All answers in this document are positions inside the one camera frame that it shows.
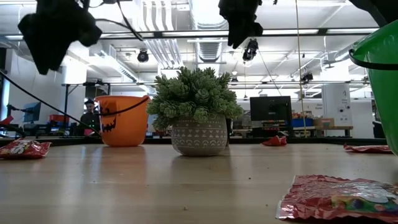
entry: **cardboard box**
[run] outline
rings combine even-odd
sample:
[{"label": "cardboard box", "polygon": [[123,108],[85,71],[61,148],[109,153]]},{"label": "cardboard box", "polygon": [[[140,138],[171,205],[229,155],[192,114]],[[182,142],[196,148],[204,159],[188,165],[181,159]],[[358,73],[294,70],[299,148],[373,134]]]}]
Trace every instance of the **cardboard box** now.
[{"label": "cardboard box", "polygon": [[317,118],[313,120],[315,127],[334,127],[335,119],[333,118]]}]

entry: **bucket handle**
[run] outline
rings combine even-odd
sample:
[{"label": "bucket handle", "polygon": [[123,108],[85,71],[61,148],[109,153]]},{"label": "bucket handle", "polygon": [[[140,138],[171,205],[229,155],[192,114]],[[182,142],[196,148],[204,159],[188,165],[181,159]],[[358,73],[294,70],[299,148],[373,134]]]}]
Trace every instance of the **bucket handle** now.
[{"label": "bucket handle", "polygon": [[139,106],[139,105],[145,103],[145,102],[148,101],[148,100],[149,100],[149,96],[145,96],[144,99],[141,100],[139,103],[137,103],[137,104],[135,104],[135,105],[132,105],[132,106],[126,108],[126,109],[119,110],[119,111],[115,111],[115,112],[112,112],[112,113],[105,113],[105,114],[99,113],[99,114],[96,114],[96,115],[98,115],[98,116],[111,116],[111,115],[116,115],[116,114],[119,114],[119,113],[123,113],[123,112],[126,112],[126,111],[129,111],[129,110],[131,110],[131,109],[136,108],[137,106]]},{"label": "bucket handle", "polygon": [[348,51],[349,59],[356,64],[357,66],[368,68],[368,69],[375,69],[375,70],[385,70],[385,71],[398,71],[398,64],[391,64],[391,63],[372,63],[372,62],[364,62],[362,60],[358,60],[354,58],[354,49],[350,49]]}]

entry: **succulent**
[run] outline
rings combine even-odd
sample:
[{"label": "succulent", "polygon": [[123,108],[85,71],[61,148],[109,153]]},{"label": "succulent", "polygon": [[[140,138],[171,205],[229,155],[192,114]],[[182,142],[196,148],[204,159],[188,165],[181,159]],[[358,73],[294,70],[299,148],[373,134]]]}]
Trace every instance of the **succulent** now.
[{"label": "succulent", "polygon": [[181,116],[192,117],[198,123],[206,122],[211,114],[237,118],[243,113],[236,104],[235,92],[228,90],[231,76],[215,76],[215,70],[189,70],[181,67],[177,78],[157,76],[157,95],[148,104],[147,112],[157,114],[153,125],[163,130]]}]

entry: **potted plant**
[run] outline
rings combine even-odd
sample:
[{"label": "potted plant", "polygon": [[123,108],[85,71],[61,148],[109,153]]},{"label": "potted plant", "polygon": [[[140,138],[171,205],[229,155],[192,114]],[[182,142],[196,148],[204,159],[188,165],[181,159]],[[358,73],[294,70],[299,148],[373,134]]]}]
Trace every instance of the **potted plant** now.
[{"label": "potted plant", "polygon": [[226,118],[237,118],[243,109],[235,92],[228,90],[231,76],[215,76],[207,68],[180,68],[177,78],[156,77],[157,95],[147,112],[157,114],[155,129],[172,126],[172,145],[184,156],[214,156],[226,146]]}]

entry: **orange pumpkin bucket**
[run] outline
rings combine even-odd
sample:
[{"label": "orange pumpkin bucket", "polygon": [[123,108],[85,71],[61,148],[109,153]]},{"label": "orange pumpkin bucket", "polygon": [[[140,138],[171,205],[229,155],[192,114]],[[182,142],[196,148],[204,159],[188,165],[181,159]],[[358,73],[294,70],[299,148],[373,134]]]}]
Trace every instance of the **orange pumpkin bucket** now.
[{"label": "orange pumpkin bucket", "polygon": [[102,141],[112,147],[142,144],[147,131],[149,96],[99,96]]}]

